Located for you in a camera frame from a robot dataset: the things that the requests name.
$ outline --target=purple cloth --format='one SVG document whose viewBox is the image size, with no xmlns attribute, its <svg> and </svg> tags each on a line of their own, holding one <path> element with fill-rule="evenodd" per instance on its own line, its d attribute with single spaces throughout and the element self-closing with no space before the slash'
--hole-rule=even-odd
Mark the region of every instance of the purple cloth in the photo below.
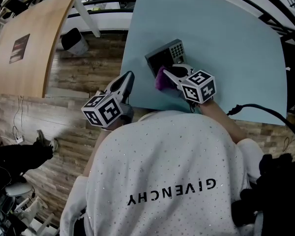
<svg viewBox="0 0 295 236">
<path fill-rule="evenodd" d="M 166 67 L 161 66 L 161 68 L 158 70 L 155 79 L 155 88 L 160 91 L 166 88 L 175 89 L 168 77 L 163 73 L 164 69 L 166 69 Z"/>
</svg>

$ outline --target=black cable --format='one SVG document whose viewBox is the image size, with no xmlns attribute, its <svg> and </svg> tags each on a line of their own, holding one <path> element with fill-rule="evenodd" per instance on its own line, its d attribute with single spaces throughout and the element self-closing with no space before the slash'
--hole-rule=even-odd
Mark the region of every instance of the black cable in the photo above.
<svg viewBox="0 0 295 236">
<path fill-rule="evenodd" d="M 19 102 L 19 97 L 18 97 L 18 111 L 20 110 L 20 102 Z M 15 115 L 14 115 L 14 117 L 13 117 L 13 126 L 15 126 L 15 122 L 14 122 L 14 120 L 15 120 L 15 117 L 16 117 L 16 114 L 18 113 L 18 111 L 16 111 L 16 113 L 15 113 Z"/>
<path fill-rule="evenodd" d="M 236 105 L 236 107 L 234 107 L 232 110 L 230 110 L 227 115 L 228 116 L 232 116 L 235 115 L 237 113 L 239 113 L 243 108 L 245 107 L 252 107 L 252 108 L 258 108 L 261 109 L 263 111 L 268 112 L 269 114 L 274 115 L 275 117 L 279 118 L 281 121 L 283 121 L 291 130 L 292 132 L 295 134 L 295 126 L 293 124 L 291 124 L 288 120 L 286 120 L 281 114 L 279 114 L 278 112 L 269 109 L 269 108 L 265 108 L 263 106 L 260 106 L 258 104 L 245 104 L 245 105 Z"/>
<path fill-rule="evenodd" d="M 191 106 L 191 104 L 189 105 L 189 108 L 190 108 L 190 112 L 191 113 L 194 113 L 195 112 L 195 109 Z"/>
<path fill-rule="evenodd" d="M 9 172 L 6 168 L 4 168 L 4 167 L 2 167 L 2 166 L 0 166 L 0 168 L 6 170 L 6 172 L 8 172 L 8 174 L 9 174 L 9 176 L 10 176 L 10 182 L 7 183 L 7 184 L 6 184 L 6 185 L 0 190 L 0 192 L 1 192 L 1 191 L 2 191 L 7 185 L 9 185 L 9 184 L 11 183 L 11 181 L 12 181 L 12 177 L 11 177 L 10 172 Z"/>
<path fill-rule="evenodd" d="M 21 101 L 21 129 L 23 129 L 23 100 L 24 96 L 21 96 L 22 101 Z"/>
<path fill-rule="evenodd" d="M 14 128 L 16 129 L 16 130 L 18 130 L 17 128 L 16 128 L 16 126 L 13 126 L 12 127 L 12 134 L 13 134 L 13 138 L 14 138 L 14 140 L 16 141 L 16 134 L 14 135 Z"/>
<path fill-rule="evenodd" d="M 30 199 L 28 200 L 28 202 L 24 205 L 26 208 L 28 208 L 28 204 L 29 204 L 29 202 L 30 202 L 33 198 L 35 198 L 35 188 L 34 188 L 34 186 L 32 186 L 31 188 L 32 188 L 33 193 L 31 194 L 31 197 L 30 197 Z M 20 212 L 16 217 L 18 218 L 18 217 L 22 214 L 23 211 L 24 211 L 24 210 L 22 210 L 22 208 L 21 208 L 21 212 Z"/>
<path fill-rule="evenodd" d="M 284 146 L 283 146 L 283 150 L 282 150 L 282 151 L 283 151 L 283 152 L 287 151 L 289 145 L 290 145 L 293 141 L 295 141 L 295 139 L 291 140 L 291 142 L 290 142 L 290 138 L 289 138 L 289 137 L 286 137 L 285 140 L 284 140 Z"/>
</svg>

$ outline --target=table leg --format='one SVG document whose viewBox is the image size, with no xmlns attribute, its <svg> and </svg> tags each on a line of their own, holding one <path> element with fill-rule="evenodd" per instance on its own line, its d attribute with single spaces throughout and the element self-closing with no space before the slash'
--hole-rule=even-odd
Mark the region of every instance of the table leg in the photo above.
<svg viewBox="0 0 295 236">
<path fill-rule="evenodd" d="M 26 198 L 23 202 L 21 202 L 18 206 L 15 207 L 14 212 L 20 210 L 23 206 L 25 206 L 29 202 L 29 198 Z"/>
<path fill-rule="evenodd" d="M 97 27 L 97 23 L 90 17 L 88 11 L 84 8 L 84 5 L 80 0 L 74 0 L 74 7 L 83 18 L 84 22 L 88 25 L 89 29 L 93 32 L 95 37 L 100 37 L 100 32 Z"/>
<path fill-rule="evenodd" d="M 40 228 L 37 230 L 36 235 L 40 236 L 43 230 L 46 228 L 46 226 L 49 225 L 50 221 L 53 219 L 55 215 L 51 213 L 48 218 L 44 221 L 44 223 L 40 226 Z"/>
<path fill-rule="evenodd" d="M 53 236 L 59 235 L 59 232 L 60 232 L 60 228 L 57 229 L 57 231 L 53 234 Z"/>
</svg>

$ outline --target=person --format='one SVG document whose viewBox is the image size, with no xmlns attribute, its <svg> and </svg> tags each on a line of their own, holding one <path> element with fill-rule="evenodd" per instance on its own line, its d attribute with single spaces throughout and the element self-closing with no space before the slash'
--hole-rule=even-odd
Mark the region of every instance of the person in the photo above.
<svg viewBox="0 0 295 236">
<path fill-rule="evenodd" d="M 102 130 L 60 235 L 256 233 L 235 226 L 231 205 L 259 178 L 263 153 L 213 100 L 199 108 L 202 115 L 157 112 Z"/>
<path fill-rule="evenodd" d="M 3 189 L 15 182 L 24 181 L 21 174 L 36 169 L 53 157 L 58 148 L 56 139 L 45 145 L 44 135 L 37 130 L 36 141 L 32 145 L 7 145 L 0 147 L 0 197 Z"/>
</svg>

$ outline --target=wooden floor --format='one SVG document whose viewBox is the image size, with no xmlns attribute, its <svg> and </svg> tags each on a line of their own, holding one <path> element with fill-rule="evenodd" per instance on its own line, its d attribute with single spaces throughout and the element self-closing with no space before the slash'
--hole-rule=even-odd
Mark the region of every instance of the wooden floor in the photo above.
<svg viewBox="0 0 295 236">
<path fill-rule="evenodd" d="M 57 51 L 50 76 L 50 86 L 63 89 L 96 93 L 104 89 L 108 82 L 120 73 L 125 35 L 103 35 L 99 39 L 86 36 L 90 50 L 82 57 L 75 57 L 66 51 Z M 26 179 L 35 187 L 36 194 L 49 206 L 49 212 L 56 216 L 52 221 L 59 225 L 61 212 L 70 193 L 75 178 L 83 172 L 96 138 L 98 128 L 87 124 L 80 108 L 85 100 L 78 98 L 30 98 L 25 97 L 15 116 L 15 125 L 23 133 L 26 144 L 32 144 L 36 130 L 43 131 L 45 138 L 57 138 L 59 149 L 54 157 L 35 170 L 25 174 Z M 13 117 L 18 110 L 18 97 L 0 95 L 0 135 L 13 139 Z M 135 110 L 135 119 L 147 113 Z M 283 153 L 284 140 L 294 139 L 292 132 L 284 126 L 237 121 L 254 139 L 264 153 L 279 156 Z M 5 145 L 12 141 L 2 138 Z M 287 152 L 295 159 L 295 141 Z M 47 212 L 38 218 L 44 219 Z"/>
</svg>

